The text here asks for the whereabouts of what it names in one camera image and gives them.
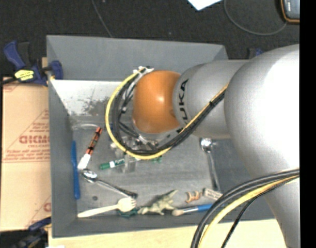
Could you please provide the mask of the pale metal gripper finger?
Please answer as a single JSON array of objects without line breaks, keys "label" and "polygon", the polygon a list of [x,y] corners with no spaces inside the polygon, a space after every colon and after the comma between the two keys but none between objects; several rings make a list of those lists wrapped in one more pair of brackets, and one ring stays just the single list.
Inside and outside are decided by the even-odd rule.
[{"label": "pale metal gripper finger", "polygon": [[123,172],[124,173],[132,173],[135,171],[136,169],[136,158],[126,154],[124,156],[124,169]]},{"label": "pale metal gripper finger", "polygon": [[123,151],[120,150],[115,143],[110,144],[110,150],[113,152],[113,154],[117,160],[120,160],[123,158]]}]

